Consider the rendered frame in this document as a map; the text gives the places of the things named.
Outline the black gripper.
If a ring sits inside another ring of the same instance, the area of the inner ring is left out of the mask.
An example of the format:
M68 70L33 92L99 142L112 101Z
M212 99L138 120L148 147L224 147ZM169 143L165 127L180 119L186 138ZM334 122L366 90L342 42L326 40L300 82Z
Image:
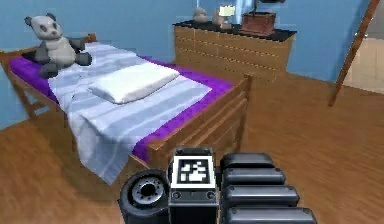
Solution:
M118 199L124 224L169 224L168 195L164 171L148 169L132 175Z

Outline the wooden bed with purple mattress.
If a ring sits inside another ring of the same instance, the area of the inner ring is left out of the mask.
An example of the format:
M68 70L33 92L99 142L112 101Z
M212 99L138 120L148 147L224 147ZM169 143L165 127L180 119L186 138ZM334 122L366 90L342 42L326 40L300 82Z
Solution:
M39 87L33 86L33 81L39 77L40 67L26 59L26 53L25 50L0 51L0 65L12 84L31 93L37 98L39 105L47 106L60 113L69 126L67 115L60 109L58 101L49 87L49 79L41 79ZM146 168L165 169L174 150L181 145L200 145L209 147L214 152L221 151L222 148L218 145L217 140L224 136L224 126L227 124L238 126L247 111L246 86L249 80L243 78L239 83L232 84L226 80L175 65L164 64L150 58L143 59L175 69L181 75L211 87L212 91L202 100L140 140L121 173L129 167L132 161L136 161ZM72 130L71 134L78 153L77 142Z

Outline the striped pale blue blanket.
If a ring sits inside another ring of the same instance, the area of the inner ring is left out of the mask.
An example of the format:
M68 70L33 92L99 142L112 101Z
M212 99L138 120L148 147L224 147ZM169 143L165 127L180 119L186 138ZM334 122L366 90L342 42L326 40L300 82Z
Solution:
M81 163L112 184L140 140L202 100L212 88L179 72L145 98L114 104L89 92L88 86L108 73L150 61L99 42L86 44L85 52L92 56L90 66L74 64L48 83L67 115Z

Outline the white pillow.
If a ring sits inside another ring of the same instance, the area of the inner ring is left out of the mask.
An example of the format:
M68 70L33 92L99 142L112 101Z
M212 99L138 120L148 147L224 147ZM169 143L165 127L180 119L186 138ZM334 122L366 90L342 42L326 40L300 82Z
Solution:
M126 104L145 98L179 75L177 70L147 62L108 73L87 90L111 103Z

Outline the wooden chest of drawers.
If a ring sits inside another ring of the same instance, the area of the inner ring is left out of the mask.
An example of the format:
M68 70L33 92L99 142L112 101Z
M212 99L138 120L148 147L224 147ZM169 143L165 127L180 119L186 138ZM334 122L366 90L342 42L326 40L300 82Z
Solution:
M295 31L277 29L267 36L241 34L239 24L221 30L212 22L178 22L175 62L236 80L241 74L266 82L286 73Z

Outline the grey and white panda toy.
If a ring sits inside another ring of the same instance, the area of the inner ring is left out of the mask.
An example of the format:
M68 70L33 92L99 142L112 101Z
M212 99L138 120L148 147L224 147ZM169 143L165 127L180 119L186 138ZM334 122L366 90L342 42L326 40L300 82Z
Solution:
M41 65L39 75L42 78L56 77L60 70L73 64L91 65L92 56L85 52L85 40L66 37L54 14L26 16L24 22L41 41L35 52L35 60Z

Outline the small grey round figurine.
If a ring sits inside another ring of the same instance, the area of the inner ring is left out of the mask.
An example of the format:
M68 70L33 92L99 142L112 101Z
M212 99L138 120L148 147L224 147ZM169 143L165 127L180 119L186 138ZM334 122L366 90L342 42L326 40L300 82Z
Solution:
M201 7L197 7L194 10L193 20L199 23L206 23L208 21L207 11Z

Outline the small lamp with pale shade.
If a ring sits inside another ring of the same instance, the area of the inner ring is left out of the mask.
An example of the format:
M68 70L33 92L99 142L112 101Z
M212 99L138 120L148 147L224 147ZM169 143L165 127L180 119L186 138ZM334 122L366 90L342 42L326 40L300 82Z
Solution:
M213 16L213 24L217 25L222 30L229 30L232 28L232 24L229 22L229 18L235 15L236 7L234 5L221 5L216 9Z

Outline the brown wooden box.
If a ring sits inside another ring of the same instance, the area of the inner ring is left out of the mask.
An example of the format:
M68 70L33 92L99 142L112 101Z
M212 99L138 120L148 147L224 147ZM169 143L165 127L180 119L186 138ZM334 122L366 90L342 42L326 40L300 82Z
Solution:
M240 33L268 36L275 32L275 19L275 13L245 13L242 15Z

